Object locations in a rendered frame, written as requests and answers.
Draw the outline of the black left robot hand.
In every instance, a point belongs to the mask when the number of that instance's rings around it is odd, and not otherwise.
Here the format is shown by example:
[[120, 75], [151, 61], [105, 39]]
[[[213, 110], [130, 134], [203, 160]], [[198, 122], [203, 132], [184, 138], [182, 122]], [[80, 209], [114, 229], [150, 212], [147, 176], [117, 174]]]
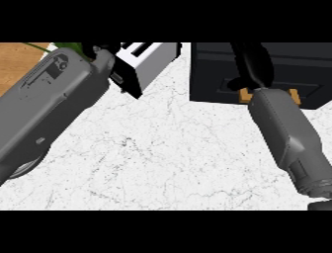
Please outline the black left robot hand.
[[[113, 54], [129, 45], [127, 42], [85, 42], [82, 44], [82, 49], [85, 55], [95, 59], [96, 52], [101, 49], [108, 49]], [[139, 77], [135, 67], [116, 56], [116, 65], [113, 68], [111, 79], [114, 83], [122, 87], [123, 91], [127, 92], [136, 99], [144, 95]]]

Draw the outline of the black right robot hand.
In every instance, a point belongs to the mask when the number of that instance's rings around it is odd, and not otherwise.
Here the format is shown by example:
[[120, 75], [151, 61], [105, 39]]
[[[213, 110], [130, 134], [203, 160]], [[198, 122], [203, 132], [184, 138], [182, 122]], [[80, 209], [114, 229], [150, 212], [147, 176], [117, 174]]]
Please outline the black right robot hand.
[[232, 42], [240, 76], [228, 83], [234, 91], [269, 88], [275, 81], [275, 67], [268, 49], [259, 42]]

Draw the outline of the black drawer front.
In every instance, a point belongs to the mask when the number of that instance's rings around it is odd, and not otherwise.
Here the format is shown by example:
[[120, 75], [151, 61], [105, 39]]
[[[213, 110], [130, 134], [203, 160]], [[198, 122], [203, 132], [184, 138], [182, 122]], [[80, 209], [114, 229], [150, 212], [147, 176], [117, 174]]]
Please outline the black drawer front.
[[[332, 42], [265, 42], [274, 66], [272, 87], [296, 89], [300, 108], [320, 109], [332, 101]], [[228, 42], [191, 44], [190, 100], [241, 104], [240, 92], [228, 87], [240, 76], [235, 53]]]

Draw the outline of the white and grey toaster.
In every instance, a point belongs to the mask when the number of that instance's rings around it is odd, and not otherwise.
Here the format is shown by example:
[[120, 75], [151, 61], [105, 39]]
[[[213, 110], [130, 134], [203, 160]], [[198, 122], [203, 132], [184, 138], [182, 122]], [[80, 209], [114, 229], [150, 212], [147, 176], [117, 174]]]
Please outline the white and grey toaster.
[[129, 42], [117, 56], [135, 67], [142, 91], [181, 55], [181, 42]]

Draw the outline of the green plant leaf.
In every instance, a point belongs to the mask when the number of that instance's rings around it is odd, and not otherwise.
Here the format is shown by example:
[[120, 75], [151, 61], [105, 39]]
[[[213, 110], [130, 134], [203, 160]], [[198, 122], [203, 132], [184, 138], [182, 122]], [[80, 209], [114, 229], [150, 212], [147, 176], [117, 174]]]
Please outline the green plant leaf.
[[49, 45], [42, 46], [37, 45], [36, 42], [22, 42], [25, 45], [40, 49], [45, 52], [43, 58], [48, 56], [49, 53], [52, 53], [58, 48], [70, 48], [73, 49], [79, 55], [88, 60], [93, 61], [93, 59], [83, 53], [83, 47], [82, 47], [82, 42], [51, 42]]

